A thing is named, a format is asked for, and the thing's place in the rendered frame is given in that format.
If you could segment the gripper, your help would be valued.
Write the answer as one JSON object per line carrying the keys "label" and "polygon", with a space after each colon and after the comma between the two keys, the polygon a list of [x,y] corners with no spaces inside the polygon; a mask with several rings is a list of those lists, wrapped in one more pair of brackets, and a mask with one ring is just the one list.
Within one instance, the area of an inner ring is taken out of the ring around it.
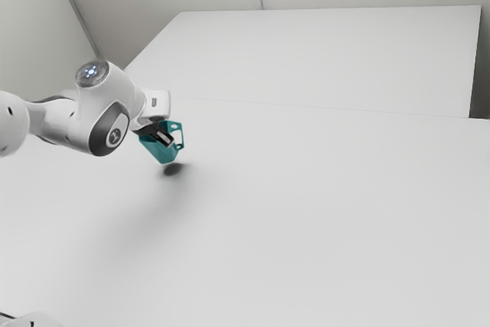
{"label": "gripper", "polygon": [[161,130],[160,122],[164,120],[163,116],[152,116],[146,125],[141,128],[133,129],[132,132],[138,136],[150,136],[164,147],[169,147],[173,144],[173,137],[165,130]]}

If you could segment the teal faceted mug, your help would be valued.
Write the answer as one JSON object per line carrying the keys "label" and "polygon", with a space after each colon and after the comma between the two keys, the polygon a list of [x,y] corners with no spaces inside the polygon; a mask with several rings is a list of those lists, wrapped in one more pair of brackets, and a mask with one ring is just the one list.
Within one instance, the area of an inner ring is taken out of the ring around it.
{"label": "teal faceted mug", "polygon": [[150,136],[139,136],[139,142],[152,154],[152,156],[160,163],[167,164],[173,162],[178,153],[185,147],[184,134],[182,124],[163,120],[160,122],[161,130],[165,130],[173,137],[173,144],[169,147],[164,147],[159,142],[155,141]]}

